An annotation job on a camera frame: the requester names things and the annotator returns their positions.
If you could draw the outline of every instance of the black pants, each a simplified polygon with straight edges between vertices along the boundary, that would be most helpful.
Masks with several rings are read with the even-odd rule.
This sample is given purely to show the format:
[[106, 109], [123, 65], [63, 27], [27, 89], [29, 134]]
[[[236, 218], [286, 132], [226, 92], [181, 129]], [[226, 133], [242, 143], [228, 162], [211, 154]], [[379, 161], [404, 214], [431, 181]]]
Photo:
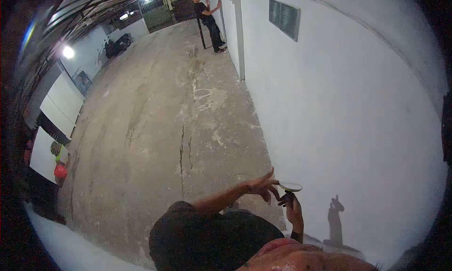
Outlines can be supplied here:
[[205, 23], [205, 26], [209, 29], [210, 39], [212, 40], [213, 51], [218, 52], [220, 46], [225, 44], [220, 37], [220, 29], [218, 28], [215, 20]]

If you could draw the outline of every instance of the black t-shirt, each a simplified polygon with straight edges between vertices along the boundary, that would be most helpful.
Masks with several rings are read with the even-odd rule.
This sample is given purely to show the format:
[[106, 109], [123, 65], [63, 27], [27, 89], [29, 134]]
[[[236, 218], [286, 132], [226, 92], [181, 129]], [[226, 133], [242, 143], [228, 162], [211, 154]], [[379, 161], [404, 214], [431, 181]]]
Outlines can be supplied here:
[[195, 3], [196, 17], [200, 18], [203, 23], [204, 22], [210, 22], [210, 21], [214, 20], [212, 15], [208, 15], [207, 16], [207, 15], [202, 13], [205, 10], [207, 10], [207, 7], [206, 7], [206, 5], [204, 5], [204, 3], [201, 3], [201, 2]]
[[184, 201], [174, 203], [149, 234], [159, 271], [236, 270], [271, 240], [278, 228], [246, 210], [202, 216]]

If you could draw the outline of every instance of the ceiling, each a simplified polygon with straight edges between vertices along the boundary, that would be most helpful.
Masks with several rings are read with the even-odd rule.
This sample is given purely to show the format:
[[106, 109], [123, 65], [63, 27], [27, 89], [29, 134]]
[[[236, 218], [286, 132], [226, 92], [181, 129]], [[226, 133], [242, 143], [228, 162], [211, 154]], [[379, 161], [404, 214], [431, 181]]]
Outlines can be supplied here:
[[42, 4], [24, 33], [14, 68], [14, 79], [23, 84], [23, 93], [28, 97], [59, 58], [63, 46], [75, 44], [139, 0], [40, 1]]

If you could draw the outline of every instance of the wall vent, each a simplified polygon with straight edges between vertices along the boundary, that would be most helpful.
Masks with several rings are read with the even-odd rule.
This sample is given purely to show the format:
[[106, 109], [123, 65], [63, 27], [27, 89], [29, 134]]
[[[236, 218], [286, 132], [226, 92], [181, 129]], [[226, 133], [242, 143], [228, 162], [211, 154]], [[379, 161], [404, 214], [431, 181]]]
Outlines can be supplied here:
[[299, 8], [270, 0], [268, 3], [268, 20], [295, 42], [298, 41], [298, 29], [300, 27]]

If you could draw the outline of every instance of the concrete floor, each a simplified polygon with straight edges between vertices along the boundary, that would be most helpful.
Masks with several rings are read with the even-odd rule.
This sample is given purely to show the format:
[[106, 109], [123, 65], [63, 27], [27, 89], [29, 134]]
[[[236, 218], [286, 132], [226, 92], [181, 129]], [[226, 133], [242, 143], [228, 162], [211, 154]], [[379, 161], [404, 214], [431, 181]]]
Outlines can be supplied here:
[[[229, 54], [204, 50], [198, 33], [195, 20], [179, 23], [112, 59], [94, 79], [68, 145], [73, 162], [58, 204], [67, 225], [146, 268], [149, 231], [172, 203], [271, 166], [245, 83]], [[249, 195], [239, 206], [284, 230], [272, 202]]]

